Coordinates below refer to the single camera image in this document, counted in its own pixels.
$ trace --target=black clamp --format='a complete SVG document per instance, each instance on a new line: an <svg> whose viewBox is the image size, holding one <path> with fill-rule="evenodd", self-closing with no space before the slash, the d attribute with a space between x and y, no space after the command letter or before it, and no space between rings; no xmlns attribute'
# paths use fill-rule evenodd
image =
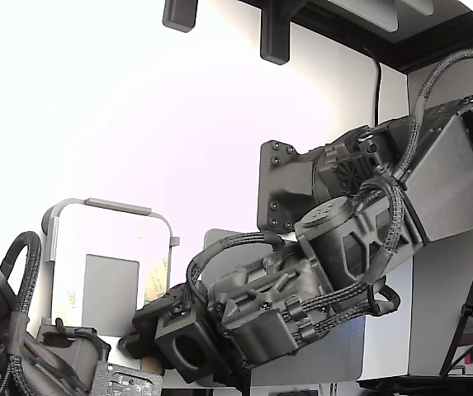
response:
<svg viewBox="0 0 473 396"><path fill-rule="evenodd" d="M299 322L308 317L307 313L302 309L302 304L296 295L287 298L284 303L286 304L287 312L289 312L294 321Z"/></svg>
<svg viewBox="0 0 473 396"><path fill-rule="evenodd" d="M298 327L302 339L306 344L311 344L319 339L319 334L315 331L315 327L310 318L304 318L298 322Z"/></svg>

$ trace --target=white wall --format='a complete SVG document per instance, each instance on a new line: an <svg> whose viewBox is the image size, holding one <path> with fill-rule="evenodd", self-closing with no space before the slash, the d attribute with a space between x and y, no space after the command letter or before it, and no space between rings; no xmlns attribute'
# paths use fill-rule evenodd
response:
<svg viewBox="0 0 473 396"><path fill-rule="evenodd" d="M304 152L371 123L369 58L293 26L279 67L258 9L199 3L183 34L163 0L0 1L0 261L50 206L91 196L165 215L178 283L208 229L256 229L261 143ZM406 83L383 68L380 120L407 113Z"/></svg>

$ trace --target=wire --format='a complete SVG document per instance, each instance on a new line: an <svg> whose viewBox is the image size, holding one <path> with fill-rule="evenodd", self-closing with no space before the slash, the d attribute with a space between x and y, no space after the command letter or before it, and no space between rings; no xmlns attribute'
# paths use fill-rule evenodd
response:
<svg viewBox="0 0 473 396"><path fill-rule="evenodd" d="M188 264L187 292L184 299L190 300L190 293L192 293L200 303L207 306L208 303L205 297L203 297L201 292L196 287L196 282L205 269L206 265L210 260L212 260L212 258L226 249L252 243L266 243L272 245L273 249L278 249L285 244L284 240L279 235L270 233L268 231L263 233L241 233L237 235L231 235L212 243L203 252L200 252L194 258L192 258L190 264Z"/></svg>
<svg viewBox="0 0 473 396"><path fill-rule="evenodd" d="M459 355L450 365L449 367L446 368L445 371L443 371L443 374L441 375L440 377L440 381L443 381L448 375L449 373L452 371L452 369L454 369L456 367L456 365L458 363L460 363L460 361L465 358L467 355L469 355L470 353L473 352L473 345L466 349L466 351L464 353L462 353L461 355Z"/></svg>
<svg viewBox="0 0 473 396"><path fill-rule="evenodd" d="M40 269L41 242L38 235L31 231L18 235L14 242L12 242L12 245L9 247L3 262L7 268L14 267L16 259L25 247L27 247L25 270L23 272L20 290L18 291L18 299L15 310L17 312L28 314L29 308L31 306L32 295L36 285L38 270ZM18 390L22 394L25 396L33 394L29 384L26 381L25 374L23 373L21 356L11 355L9 353L7 370L5 371L2 379L2 385L0 386L0 396L5 393L5 389L10 377L12 377L16 383L16 386L18 387Z"/></svg>
<svg viewBox="0 0 473 396"><path fill-rule="evenodd" d="M374 285L369 285L367 289L367 300L368 306L373 314L379 314L379 305L376 302L376 297L374 296Z"/></svg>
<svg viewBox="0 0 473 396"><path fill-rule="evenodd" d="M418 147L419 142L419 131L421 130L421 125L423 123L423 114L425 112L427 100L433 91L434 84L436 84L438 79L448 68L464 59L473 59L473 49L463 49L447 56L444 60L442 60L442 62L438 64L438 66L436 66L436 68L434 68L419 90L416 103L414 104L414 109L410 115L409 142L400 162L394 171L394 176L396 179L400 180L405 175L409 169L410 163L412 162L412 158L416 153L416 148Z"/></svg>
<svg viewBox="0 0 473 396"><path fill-rule="evenodd" d="M376 127L379 125L379 93L381 90L381 75L382 75L381 64L377 60L376 56L367 47L362 47L362 48L365 50L365 52L368 53L368 55L370 55L371 60L374 61L374 65L376 66L376 71L377 71L376 91L374 93L374 127Z"/></svg>

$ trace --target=circuit board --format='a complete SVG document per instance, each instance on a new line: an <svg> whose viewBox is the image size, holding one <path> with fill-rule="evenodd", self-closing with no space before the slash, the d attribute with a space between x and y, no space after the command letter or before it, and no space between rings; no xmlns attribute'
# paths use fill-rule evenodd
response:
<svg viewBox="0 0 473 396"><path fill-rule="evenodd" d="M160 396L163 377L99 361L90 396Z"/></svg>

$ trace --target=black mounting bracket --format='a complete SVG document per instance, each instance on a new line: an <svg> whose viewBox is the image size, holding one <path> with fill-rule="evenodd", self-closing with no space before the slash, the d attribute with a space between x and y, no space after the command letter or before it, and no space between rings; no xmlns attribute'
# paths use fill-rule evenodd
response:
<svg viewBox="0 0 473 396"><path fill-rule="evenodd" d="M196 25L197 0L165 0L163 25L188 33Z"/></svg>
<svg viewBox="0 0 473 396"><path fill-rule="evenodd" d="M291 19L309 0L264 0L260 56L274 64L289 61ZM188 32L196 25L197 0L165 0L163 25Z"/></svg>
<svg viewBox="0 0 473 396"><path fill-rule="evenodd" d="M262 7L260 56L274 64L290 57L291 19L308 0L265 0Z"/></svg>

